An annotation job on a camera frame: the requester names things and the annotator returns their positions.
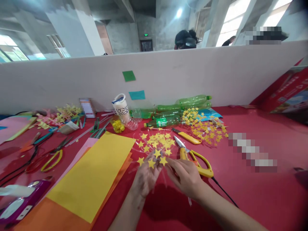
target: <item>pink paper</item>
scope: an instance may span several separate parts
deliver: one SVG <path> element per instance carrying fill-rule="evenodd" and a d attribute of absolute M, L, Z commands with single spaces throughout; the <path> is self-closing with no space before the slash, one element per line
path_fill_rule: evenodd
<path fill-rule="evenodd" d="M 45 196 L 53 189 L 53 187 L 71 170 L 71 168 L 79 161 L 79 159 L 82 157 L 82 155 L 85 153 L 87 148 L 92 148 L 93 145 L 98 141 L 98 139 L 95 138 L 88 138 L 87 141 L 84 143 L 82 148 L 77 152 L 75 158 L 71 162 L 71 164 L 67 167 L 67 169 L 64 171 L 64 173 L 60 176 L 60 178 L 57 180 L 57 182 L 51 187 L 51 189 L 44 195 L 44 197 L 40 200 L 40 202 L 45 198 Z"/>
<path fill-rule="evenodd" d="M 0 145 L 7 139 L 11 138 L 21 129 L 23 129 L 28 123 L 32 116 L 11 116 L 0 120 L 0 126 L 7 127 L 6 129 L 0 130 Z"/>

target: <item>hand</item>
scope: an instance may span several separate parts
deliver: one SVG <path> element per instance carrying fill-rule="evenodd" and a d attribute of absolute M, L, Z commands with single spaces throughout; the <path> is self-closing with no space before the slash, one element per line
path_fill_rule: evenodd
<path fill-rule="evenodd" d="M 208 185 L 201 179 L 195 164 L 188 160 L 167 158 L 167 173 L 173 183 L 193 200 L 200 199 Z"/>
<path fill-rule="evenodd" d="M 162 170 L 162 165 L 157 161 L 154 169 L 149 167 L 148 160 L 154 158 L 150 153 L 144 160 L 144 163 L 137 170 L 131 191 L 135 195 L 146 198 L 149 192 L 154 188 L 157 178 Z"/>

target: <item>doorway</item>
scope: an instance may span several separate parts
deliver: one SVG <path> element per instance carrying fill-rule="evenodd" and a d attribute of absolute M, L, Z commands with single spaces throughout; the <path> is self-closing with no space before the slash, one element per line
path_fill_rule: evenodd
<path fill-rule="evenodd" d="M 148 40 L 140 40 L 141 51 L 153 51 L 153 41 L 151 39 Z"/>

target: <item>green sticky note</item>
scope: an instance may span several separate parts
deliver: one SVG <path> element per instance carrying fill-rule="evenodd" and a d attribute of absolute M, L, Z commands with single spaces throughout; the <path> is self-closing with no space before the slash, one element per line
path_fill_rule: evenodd
<path fill-rule="evenodd" d="M 122 72 L 122 73 L 123 73 L 125 82 L 135 81 L 136 80 L 136 77 L 135 77 L 133 71 L 127 71 L 127 72 Z"/>
<path fill-rule="evenodd" d="M 129 95 L 132 100 L 145 99 L 144 91 L 130 91 Z"/>

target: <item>yellow paper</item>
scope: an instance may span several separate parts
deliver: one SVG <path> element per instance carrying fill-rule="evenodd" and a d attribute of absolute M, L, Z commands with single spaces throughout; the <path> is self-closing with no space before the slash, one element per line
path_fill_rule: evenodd
<path fill-rule="evenodd" d="M 15 135 L 13 135 L 11 138 L 7 139 L 6 141 L 12 141 L 12 140 L 16 139 L 18 136 L 20 136 L 21 134 L 23 134 L 32 124 L 34 124 L 36 119 L 37 119 L 37 117 L 31 117 L 29 119 L 29 123 L 26 126 L 24 126 L 19 132 L 17 132 Z"/>
<path fill-rule="evenodd" d="M 91 223 L 135 141 L 105 132 L 47 197 Z"/>

